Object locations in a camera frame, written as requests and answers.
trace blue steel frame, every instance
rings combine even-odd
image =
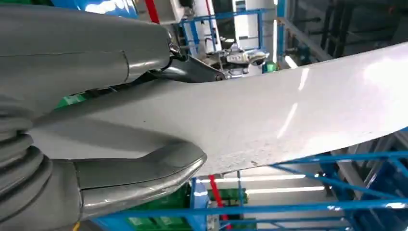
[[[210,32],[211,32],[211,40],[213,42],[213,49],[216,51],[216,43],[215,43],[215,33],[213,30],[213,19],[225,19],[225,18],[232,18],[235,16],[239,15],[250,15],[250,14],[256,14],[257,15],[257,21],[258,21],[258,49],[263,48],[263,20],[262,20],[262,14],[265,12],[271,11],[271,9],[255,9],[255,10],[248,10],[248,11],[241,11],[241,12],[230,12],[230,13],[217,13],[217,14],[212,14],[212,15],[206,15],[206,16],[200,16],[200,17],[195,17],[192,20],[187,20],[187,19],[182,19],[179,25],[181,26],[181,29],[183,31],[184,38],[186,39],[187,45],[189,45],[190,42],[194,42],[196,51],[198,52],[198,45],[200,44],[200,39],[198,37],[197,33],[197,28],[195,23],[200,22],[200,21],[208,21],[209,26],[210,26]],[[186,33],[186,28],[185,24],[189,24],[192,32],[193,39],[189,39],[187,37]]]
[[[378,198],[377,200],[342,200],[337,202],[302,204],[302,205],[263,205],[263,206],[238,206],[238,207],[222,207],[222,208],[197,208],[197,209],[163,209],[163,210],[148,210],[148,211],[122,211],[115,214],[110,214],[109,218],[123,218],[123,217],[186,217],[210,214],[243,214],[243,213],[276,213],[276,212],[291,212],[291,211],[316,211],[316,210],[333,210],[351,212],[358,209],[372,209],[372,208],[408,208],[408,199],[393,195],[389,193],[363,188],[356,185],[350,185],[338,179],[317,176],[315,174],[306,173],[284,167],[287,164],[307,164],[307,163],[336,163],[349,162],[361,160],[384,160],[395,166],[405,177],[408,177],[408,169],[399,161],[400,158],[407,158],[408,151],[399,152],[383,152],[383,153],[369,153],[356,155],[315,155],[295,160],[280,162],[270,165],[273,168],[283,170],[293,174],[303,174],[307,178],[319,180],[333,187],[342,189],[360,190],[366,195],[371,195]],[[242,188],[241,182],[238,181],[238,187]],[[243,205],[242,194],[239,194],[240,204]],[[307,222],[307,221],[328,221],[328,220],[343,220],[346,219],[350,223],[350,227],[324,227],[313,228],[313,230],[349,230],[353,228],[355,231],[359,230],[356,223],[350,219],[350,213],[346,213],[344,217],[326,217],[326,218],[286,218],[286,219],[262,219],[262,220],[229,220],[221,221],[221,227],[228,224],[243,224],[243,223],[271,223],[277,226],[277,229],[266,230],[311,230],[311,228],[285,228],[282,223],[288,222]]]

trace blue work platform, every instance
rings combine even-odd
[[[330,216],[318,218],[282,218],[258,220],[227,220],[220,221],[220,227],[225,229],[228,225],[244,223],[269,223],[275,229],[260,230],[355,230],[355,231],[404,231],[408,227],[408,169],[406,148],[392,146],[391,151],[365,154],[331,155],[330,153],[308,156],[291,161],[270,165],[292,174],[303,174],[306,178],[318,180],[333,192],[338,201],[300,204],[300,205],[262,205],[243,206],[243,196],[240,193],[240,205],[234,207],[208,208],[206,189],[202,184],[192,180],[191,208],[192,209],[160,209],[145,211],[122,211],[105,216],[103,219],[124,217],[185,217],[194,231],[206,230],[206,216],[212,214],[248,214],[248,213],[279,213],[299,211],[343,211],[343,216]],[[355,161],[379,161],[381,167],[368,179],[365,187],[352,185],[340,180],[338,163]],[[316,163],[321,166],[324,174],[299,171],[293,165]],[[354,191],[362,192],[362,197],[356,199]],[[333,227],[297,227],[286,228],[287,223],[347,221],[344,226]]]

